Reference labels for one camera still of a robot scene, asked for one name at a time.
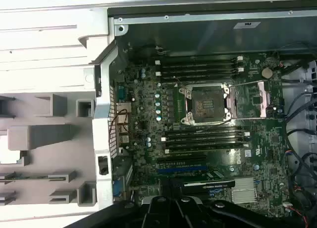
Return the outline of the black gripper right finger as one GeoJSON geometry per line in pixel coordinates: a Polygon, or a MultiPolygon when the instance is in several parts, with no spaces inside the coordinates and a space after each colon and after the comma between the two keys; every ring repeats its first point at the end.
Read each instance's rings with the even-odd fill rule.
{"type": "Polygon", "coordinates": [[[197,197],[187,196],[184,183],[174,179],[174,203],[189,228],[295,228],[292,218],[270,218],[235,203],[215,200],[205,206],[197,197]]]}

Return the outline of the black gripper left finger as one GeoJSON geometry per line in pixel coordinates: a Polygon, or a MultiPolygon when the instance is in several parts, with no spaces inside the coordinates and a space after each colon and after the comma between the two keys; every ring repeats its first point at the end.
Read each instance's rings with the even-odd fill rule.
{"type": "Polygon", "coordinates": [[[171,183],[163,179],[160,195],[145,197],[142,205],[124,200],[82,218],[68,228],[167,228],[172,204],[171,183]]]}

